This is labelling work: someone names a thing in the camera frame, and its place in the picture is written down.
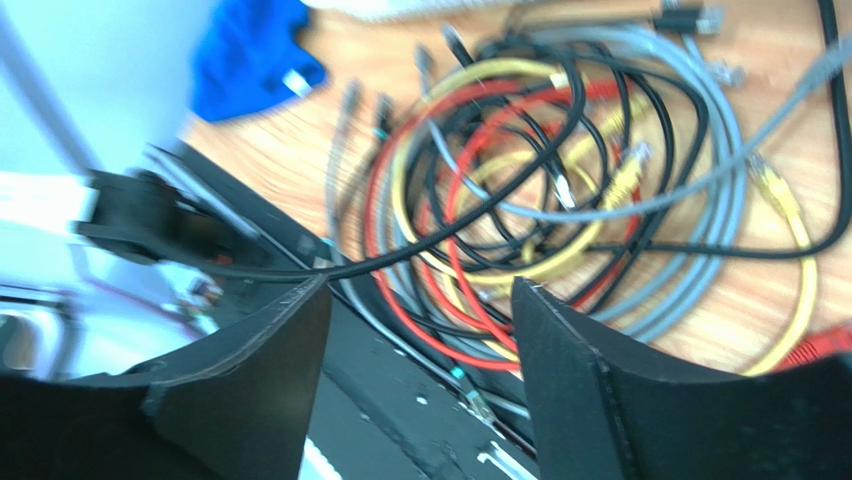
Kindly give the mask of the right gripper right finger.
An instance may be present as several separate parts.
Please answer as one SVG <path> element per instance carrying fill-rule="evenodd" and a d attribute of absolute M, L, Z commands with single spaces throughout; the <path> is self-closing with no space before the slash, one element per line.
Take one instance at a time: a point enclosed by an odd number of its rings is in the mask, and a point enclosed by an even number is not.
<path fill-rule="evenodd" d="M 847 479 L 851 357 L 746 377 L 670 356 L 532 281 L 511 294 L 545 479 Z"/>

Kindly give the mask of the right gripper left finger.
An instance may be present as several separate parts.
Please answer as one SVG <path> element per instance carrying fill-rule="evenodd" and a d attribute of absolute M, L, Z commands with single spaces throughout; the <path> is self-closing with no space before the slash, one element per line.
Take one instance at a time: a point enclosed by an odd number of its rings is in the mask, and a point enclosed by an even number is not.
<path fill-rule="evenodd" d="M 312 277 L 119 375 L 1 378 L 5 479 L 294 479 L 330 329 Z"/>

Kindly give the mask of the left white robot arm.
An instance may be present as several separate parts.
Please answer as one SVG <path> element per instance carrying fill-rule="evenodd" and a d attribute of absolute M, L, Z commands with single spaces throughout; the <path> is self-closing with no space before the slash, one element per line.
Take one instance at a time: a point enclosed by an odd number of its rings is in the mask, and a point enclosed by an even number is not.
<path fill-rule="evenodd" d="M 119 374 L 217 332 L 236 319 L 245 286 L 199 261 L 254 267 L 271 258 L 214 197 L 149 171 L 3 173 L 2 373 Z"/>

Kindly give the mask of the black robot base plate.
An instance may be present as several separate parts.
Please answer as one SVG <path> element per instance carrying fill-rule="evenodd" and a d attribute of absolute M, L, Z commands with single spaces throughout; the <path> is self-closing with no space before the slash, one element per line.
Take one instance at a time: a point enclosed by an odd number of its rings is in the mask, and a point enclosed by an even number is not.
<path fill-rule="evenodd" d="M 144 150 L 153 169 L 271 249 L 278 268 L 321 266 L 320 238 L 193 148 Z M 534 479 L 527 449 L 363 320 L 332 285 L 331 328 L 304 449 L 304 479 Z"/>

